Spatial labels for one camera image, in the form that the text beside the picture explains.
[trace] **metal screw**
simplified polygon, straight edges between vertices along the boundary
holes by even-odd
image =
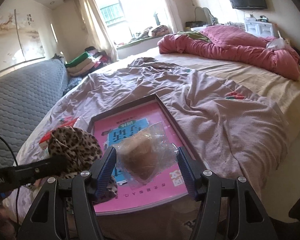
[[[55,177],[48,178],[48,183],[53,183],[53,182],[55,182]]]
[[[205,170],[205,171],[203,171],[203,175],[205,175],[205,176],[211,176],[212,175],[212,171]]]
[[[81,176],[82,177],[87,177],[87,176],[89,176],[90,175],[90,172],[89,171],[82,171],[81,172]]]
[[[238,177],[238,181],[245,183],[247,181],[247,179],[243,176]]]

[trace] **wrinkled gray sheet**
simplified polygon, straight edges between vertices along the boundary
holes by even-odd
[[[233,91],[245,99],[226,99]],[[269,172],[287,154],[286,122],[277,104],[233,81],[140,59],[111,74],[90,74],[56,103],[17,159],[29,163],[46,158],[38,142],[64,116],[83,116],[89,121],[99,113],[154,93],[178,121],[207,168],[226,178],[246,176],[260,196]],[[15,196],[14,191],[5,200],[11,211],[15,210]],[[22,220],[32,202],[30,192],[22,188],[19,201]],[[113,238],[135,239],[140,230],[142,239],[188,239],[191,229],[185,223],[195,219],[198,208],[193,203],[184,197],[162,208],[100,217],[99,221],[103,232]]]

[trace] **pillow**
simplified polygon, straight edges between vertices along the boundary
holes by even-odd
[[[262,47],[265,48],[267,42],[250,33],[246,33],[235,26],[214,25],[209,26],[201,31],[214,44],[223,49],[228,49],[232,46],[246,46],[246,47]]]

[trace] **leopard print bag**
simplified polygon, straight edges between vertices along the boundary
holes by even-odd
[[[49,141],[49,155],[64,155],[68,160],[66,172],[58,174],[60,179],[72,179],[83,170],[89,170],[95,160],[102,157],[97,139],[90,133],[76,127],[59,127],[52,132]],[[107,190],[96,203],[108,201],[117,196],[117,184],[111,176]],[[67,211],[73,210],[72,199],[67,198]]]

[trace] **plastic bag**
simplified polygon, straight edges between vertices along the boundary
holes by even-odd
[[[42,139],[39,141],[39,145],[41,147],[42,150],[45,150],[48,147],[49,144],[49,140],[51,138],[51,134],[52,132],[59,128],[59,127],[63,127],[63,126],[71,126],[71,127],[77,127],[80,128],[82,130],[87,130],[88,129],[88,123],[86,122],[86,120],[79,116],[77,118],[74,118],[72,116],[66,116],[64,118],[61,118],[59,120],[59,122],[57,123],[57,125],[54,127],[53,130],[48,131],[43,137]]]
[[[284,49],[286,47],[287,43],[281,37],[281,34],[279,31],[278,31],[278,33],[279,33],[279,38],[268,42],[266,49],[280,50],[280,49]]]
[[[169,143],[162,122],[123,139],[114,147],[117,168],[132,189],[146,185],[177,162],[177,149]]]

